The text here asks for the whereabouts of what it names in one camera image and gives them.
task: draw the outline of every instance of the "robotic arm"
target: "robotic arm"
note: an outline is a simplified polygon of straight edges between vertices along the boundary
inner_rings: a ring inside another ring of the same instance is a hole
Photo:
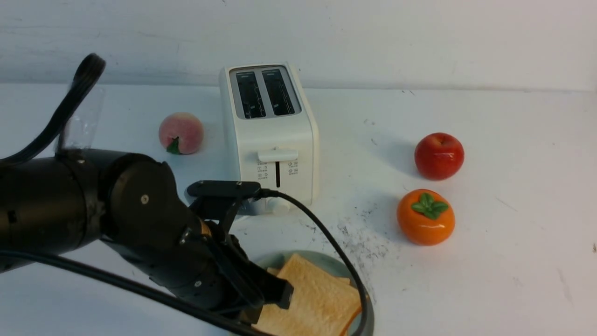
[[[293,287],[251,262],[230,226],[243,202],[282,197],[311,217],[355,279],[360,335],[367,320],[364,286],[329,231],[305,206],[256,182],[199,181],[177,195],[167,163],[142,154],[64,149],[63,130],[105,62],[89,55],[44,131],[0,160],[0,273],[45,262],[153,298],[239,335],[264,304],[290,306]],[[34,158],[58,135],[54,157]],[[176,298],[58,255],[101,240]]]

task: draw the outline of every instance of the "white table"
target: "white table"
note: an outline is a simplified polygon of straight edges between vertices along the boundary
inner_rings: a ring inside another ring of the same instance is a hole
[[[96,148],[135,151],[172,166],[179,193],[225,179],[220,94],[212,87],[110,85]],[[47,122],[64,85],[0,85],[0,157]],[[377,335],[597,334],[597,97],[593,93],[307,90],[321,131],[321,196],[312,206],[371,293]],[[176,157],[159,145],[178,111],[205,123],[204,150]],[[462,170],[418,177],[416,142],[457,136]],[[51,150],[44,155],[51,155]],[[396,226],[402,195],[429,188],[456,211],[454,234],[418,247]],[[301,213],[233,227],[252,258],[281,249],[332,253]],[[153,283],[101,243],[69,257]],[[15,335],[224,335],[120,289],[42,265],[0,276],[0,330]]]

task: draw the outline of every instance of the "toaster lever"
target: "toaster lever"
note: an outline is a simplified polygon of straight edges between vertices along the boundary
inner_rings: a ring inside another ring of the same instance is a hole
[[[270,151],[257,152],[257,158],[261,162],[294,161],[299,158],[299,151],[296,149],[273,149]]]

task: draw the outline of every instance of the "red apple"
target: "red apple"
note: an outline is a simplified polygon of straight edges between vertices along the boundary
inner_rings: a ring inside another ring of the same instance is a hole
[[[443,180],[456,174],[462,167],[464,148],[458,139],[449,134],[430,134],[415,148],[414,162],[424,178]]]
[[[203,136],[203,124],[196,116],[186,112],[169,115],[159,126],[159,141],[172,154],[197,152]]]

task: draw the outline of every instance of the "toaster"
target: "toaster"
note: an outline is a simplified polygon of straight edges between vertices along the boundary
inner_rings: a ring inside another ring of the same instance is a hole
[[[319,130],[295,67],[235,66],[220,72],[231,177],[259,182],[311,205],[319,193]],[[240,215],[287,213],[281,198],[245,202]]]

